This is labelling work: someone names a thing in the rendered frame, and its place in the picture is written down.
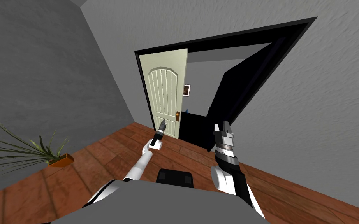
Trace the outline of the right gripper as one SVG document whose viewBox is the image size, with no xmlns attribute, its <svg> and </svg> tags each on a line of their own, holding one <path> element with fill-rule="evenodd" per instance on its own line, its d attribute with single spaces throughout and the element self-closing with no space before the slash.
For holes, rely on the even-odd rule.
<svg viewBox="0 0 359 224">
<path fill-rule="evenodd" d="M 218 124 L 214 125 L 214 138 L 217 144 L 234 146 L 234 134 L 228 121 L 223 122 L 223 131 L 220 131 Z"/>
</svg>

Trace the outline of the cream panelled door leaf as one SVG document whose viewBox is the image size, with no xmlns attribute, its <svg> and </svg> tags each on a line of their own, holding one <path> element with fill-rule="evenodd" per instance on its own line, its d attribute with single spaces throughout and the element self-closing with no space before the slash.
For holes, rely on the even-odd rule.
<svg viewBox="0 0 359 224">
<path fill-rule="evenodd" d="M 139 60 L 151 107 L 153 122 L 158 129 L 166 119 L 165 135 L 179 138 L 188 50 L 178 49 L 140 55 Z"/>
</svg>

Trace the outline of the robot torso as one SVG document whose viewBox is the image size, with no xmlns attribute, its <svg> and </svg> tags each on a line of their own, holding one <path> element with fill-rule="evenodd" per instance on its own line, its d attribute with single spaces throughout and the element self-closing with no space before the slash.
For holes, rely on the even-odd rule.
<svg viewBox="0 0 359 224">
<path fill-rule="evenodd" d="M 51 224 L 269 224 L 238 196 L 141 180 L 111 180 Z"/>
</svg>

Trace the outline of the green plant in orange pot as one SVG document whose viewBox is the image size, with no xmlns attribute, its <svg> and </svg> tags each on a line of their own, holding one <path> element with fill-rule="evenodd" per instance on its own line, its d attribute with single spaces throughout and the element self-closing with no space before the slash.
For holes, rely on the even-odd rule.
<svg viewBox="0 0 359 224">
<path fill-rule="evenodd" d="M 1 144 L 6 145 L 5 147 L 0 146 L 0 152 L 10 153 L 8 156 L 0 156 L 0 176 L 40 163 L 45 163 L 47 167 L 64 168 L 75 162 L 72 155 L 62 153 L 65 145 L 69 142 L 68 138 L 64 139 L 55 152 L 51 149 L 56 131 L 53 132 L 49 143 L 45 145 L 41 135 L 39 143 L 31 139 L 27 142 L 1 123 L 0 128 L 21 143 L 21 145 L 17 145 L 0 140 Z"/>
</svg>

